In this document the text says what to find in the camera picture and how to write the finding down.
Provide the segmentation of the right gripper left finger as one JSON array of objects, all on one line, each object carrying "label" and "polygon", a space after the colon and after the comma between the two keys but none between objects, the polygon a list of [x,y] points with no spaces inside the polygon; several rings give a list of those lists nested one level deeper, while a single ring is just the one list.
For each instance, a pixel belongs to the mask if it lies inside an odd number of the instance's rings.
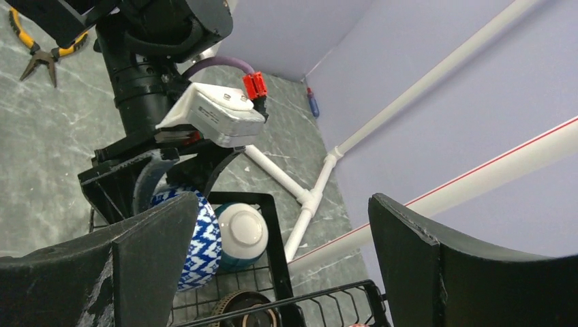
[{"label": "right gripper left finger", "polygon": [[28,255],[1,258],[2,326],[165,326],[198,214],[192,192]]}]

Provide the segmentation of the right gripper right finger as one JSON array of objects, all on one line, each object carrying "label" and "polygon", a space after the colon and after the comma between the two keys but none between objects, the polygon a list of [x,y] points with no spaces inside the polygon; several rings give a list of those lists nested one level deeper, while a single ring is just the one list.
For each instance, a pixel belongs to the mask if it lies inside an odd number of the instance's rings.
[{"label": "right gripper right finger", "polygon": [[576,326],[577,256],[501,247],[377,193],[368,215],[394,326]]}]

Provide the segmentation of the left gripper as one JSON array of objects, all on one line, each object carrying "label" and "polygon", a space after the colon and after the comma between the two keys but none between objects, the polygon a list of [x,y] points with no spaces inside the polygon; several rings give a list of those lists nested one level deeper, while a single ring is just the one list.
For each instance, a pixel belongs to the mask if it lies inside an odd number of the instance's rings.
[{"label": "left gripper", "polygon": [[93,167],[78,175],[88,203],[106,222],[114,224],[147,211],[157,185],[193,187],[209,196],[224,168],[245,150],[223,148],[210,140],[191,144],[143,144],[139,153],[126,152],[114,159],[105,149],[93,158]]}]

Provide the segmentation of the orange geometric patterned bowl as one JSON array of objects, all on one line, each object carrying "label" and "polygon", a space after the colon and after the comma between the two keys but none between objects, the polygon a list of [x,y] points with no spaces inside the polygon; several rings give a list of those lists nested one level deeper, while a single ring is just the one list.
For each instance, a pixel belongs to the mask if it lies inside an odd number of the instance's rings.
[{"label": "orange geometric patterned bowl", "polygon": [[213,207],[200,191],[192,186],[165,186],[153,195],[151,205],[157,206],[187,192],[194,193],[198,198],[198,216],[177,283],[179,292],[205,286],[216,275],[222,259],[222,235],[218,219]]}]

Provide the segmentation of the teal white bowl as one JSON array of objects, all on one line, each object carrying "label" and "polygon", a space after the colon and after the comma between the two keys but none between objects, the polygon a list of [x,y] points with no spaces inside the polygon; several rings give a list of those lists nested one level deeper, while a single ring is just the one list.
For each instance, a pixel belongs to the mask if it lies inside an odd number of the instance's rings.
[{"label": "teal white bowl", "polygon": [[251,205],[225,203],[215,209],[222,238],[219,268],[226,272],[245,270],[266,251],[269,229],[261,213]]}]

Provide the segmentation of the brown glazed bowl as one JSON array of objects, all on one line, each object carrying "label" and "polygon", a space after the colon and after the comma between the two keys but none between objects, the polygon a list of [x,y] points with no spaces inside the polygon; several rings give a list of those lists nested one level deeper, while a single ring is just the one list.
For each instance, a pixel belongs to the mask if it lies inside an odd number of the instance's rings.
[{"label": "brown glazed bowl", "polygon": [[230,318],[219,318],[209,326],[238,326],[238,327],[278,327],[281,326],[279,313],[275,309],[261,309],[262,305],[272,301],[256,291],[239,290],[227,294],[213,307],[212,317],[229,313],[236,314]]}]

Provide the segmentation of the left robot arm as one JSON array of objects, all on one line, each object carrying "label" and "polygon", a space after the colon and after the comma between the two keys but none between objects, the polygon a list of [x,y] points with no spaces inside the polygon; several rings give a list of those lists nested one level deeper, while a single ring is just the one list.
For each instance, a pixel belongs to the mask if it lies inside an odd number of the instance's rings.
[{"label": "left robot arm", "polygon": [[229,36],[227,1],[11,1],[12,27],[26,39],[25,16],[57,43],[37,59],[60,59],[95,29],[125,137],[95,151],[92,168],[79,174],[85,198],[109,224],[147,211],[163,176],[208,195],[220,172],[241,152],[226,149],[198,123],[162,127],[191,84],[177,65]]}]

